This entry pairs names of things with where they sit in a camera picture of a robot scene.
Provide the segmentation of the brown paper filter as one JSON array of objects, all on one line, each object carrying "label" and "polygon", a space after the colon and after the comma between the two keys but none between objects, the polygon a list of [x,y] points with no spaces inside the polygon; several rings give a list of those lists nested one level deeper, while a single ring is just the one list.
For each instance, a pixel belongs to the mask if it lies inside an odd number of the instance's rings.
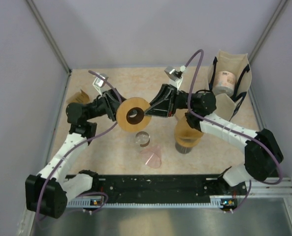
[{"label": "brown paper filter", "polygon": [[183,116],[175,126],[174,135],[181,139],[195,140],[200,139],[203,136],[203,133],[194,128],[191,128],[188,125],[186,117]]}]

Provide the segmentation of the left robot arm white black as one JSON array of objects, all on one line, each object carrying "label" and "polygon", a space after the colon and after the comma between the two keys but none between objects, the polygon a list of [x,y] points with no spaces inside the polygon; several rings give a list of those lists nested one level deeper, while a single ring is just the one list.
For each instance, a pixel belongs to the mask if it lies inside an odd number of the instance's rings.
[{"label": "left robot arm white black", "polygon": [[69,103],[66,107],[70,130],[66,139],[51,161],[36,175],[29,175],[25,181],[26,207],[35,212],[58,219],[67,204],[87,192],[94,195],[99,191],[97,173],[82,170],[71,180],[65,177],[78,156],[90,143],[107,132],[96,134],[97,123],[91,119],[108,115],[115,121],[116,111],[124,98],[115,88],[103,92],[93,102]]}]

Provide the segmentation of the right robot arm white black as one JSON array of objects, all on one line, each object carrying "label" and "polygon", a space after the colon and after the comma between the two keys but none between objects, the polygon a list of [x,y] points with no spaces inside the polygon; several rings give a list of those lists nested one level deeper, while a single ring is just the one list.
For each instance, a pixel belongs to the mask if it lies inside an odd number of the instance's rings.
[{"label": "right robot arm white black", "polygon": [[236,125],[215,113],[216,97],[213,92],[201,89],[197,92],[177,90],[163,84],[144,114],[152,117],[171,117],[178,109],[187,109],[185,118],[190,128],[214,135],[244,154],[242,164],[227,168],[219,177],[218,189],[228,195],[236,186],[249,180],[264,184],[273,173],[278,174],[279,184],[283,178],[282,152],[273,133],[268,129],[255,131]]}]

